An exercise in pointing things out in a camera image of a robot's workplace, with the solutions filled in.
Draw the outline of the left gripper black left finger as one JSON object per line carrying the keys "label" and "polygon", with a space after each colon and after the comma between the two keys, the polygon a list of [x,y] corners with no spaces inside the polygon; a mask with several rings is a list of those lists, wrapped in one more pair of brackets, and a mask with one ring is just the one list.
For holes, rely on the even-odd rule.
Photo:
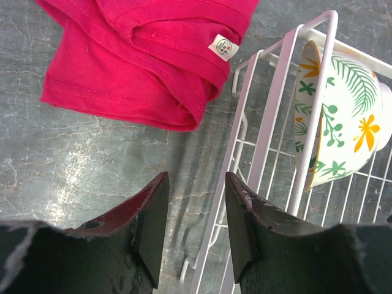
{"label": "left gripper black left finger", "polygon": [[151,293],[159,284],[169,177],[78,228],[1,222],[2,293]]}

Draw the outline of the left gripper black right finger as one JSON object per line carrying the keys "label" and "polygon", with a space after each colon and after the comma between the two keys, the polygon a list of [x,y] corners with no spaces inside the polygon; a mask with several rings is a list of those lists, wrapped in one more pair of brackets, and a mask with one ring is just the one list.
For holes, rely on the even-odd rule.
{"label": "left gripper black right finger", "polygon": [[322,228],[225,175],[234,280],[242,293],[390,293],[391,224]]}

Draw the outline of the white wire dish rack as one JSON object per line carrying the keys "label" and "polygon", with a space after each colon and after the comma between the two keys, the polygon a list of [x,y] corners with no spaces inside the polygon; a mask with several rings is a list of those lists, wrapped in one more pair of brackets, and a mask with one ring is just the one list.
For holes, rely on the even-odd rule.
{"label": "white wire dish rack", "polygon": [[255,49],[235,67],[232,96],[237,99],[232,129],[201,248],[183,263],[182,293],[238,293],[225,209],[225,174],[233,172],[253,191],[303,220],[330,226],[338,222],[383,222],[391,215],[391,146],[375,153],[347,178],[303,190],[304,170],[295,167],[303,127],[294,114],[309,109],[294,98],[299,48],[308,40],[365,62],[385,83],[391,64],[337,40],[339,17],[329,10]]}

